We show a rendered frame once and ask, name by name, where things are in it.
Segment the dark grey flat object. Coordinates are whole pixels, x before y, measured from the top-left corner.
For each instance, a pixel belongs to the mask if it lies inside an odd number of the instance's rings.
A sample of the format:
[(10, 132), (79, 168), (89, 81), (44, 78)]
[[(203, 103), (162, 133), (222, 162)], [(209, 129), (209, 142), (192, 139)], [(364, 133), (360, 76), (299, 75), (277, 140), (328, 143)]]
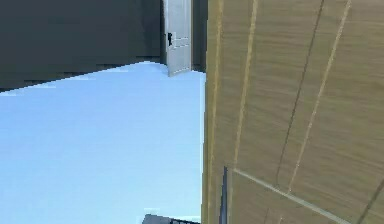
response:
[(200, 224), (199, 222), (146, 214), (142, 224)]

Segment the light wooden cupboard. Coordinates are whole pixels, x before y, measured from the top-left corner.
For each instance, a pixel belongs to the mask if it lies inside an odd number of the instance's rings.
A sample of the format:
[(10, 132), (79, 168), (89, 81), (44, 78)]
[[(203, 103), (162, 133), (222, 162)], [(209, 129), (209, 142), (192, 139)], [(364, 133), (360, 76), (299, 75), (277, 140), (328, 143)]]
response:
[(384, 224), (384, 0), (207, 0), (202, 224)]

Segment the white room door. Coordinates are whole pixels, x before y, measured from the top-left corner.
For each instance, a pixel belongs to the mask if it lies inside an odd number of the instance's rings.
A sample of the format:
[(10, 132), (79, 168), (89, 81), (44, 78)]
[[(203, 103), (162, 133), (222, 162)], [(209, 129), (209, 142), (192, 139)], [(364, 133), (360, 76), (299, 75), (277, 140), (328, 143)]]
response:
[[(191, 0), (164, 0), (166, 65), (168, 76), (191, 70)], [(168, 47), (167, 33), (172, 33)]]

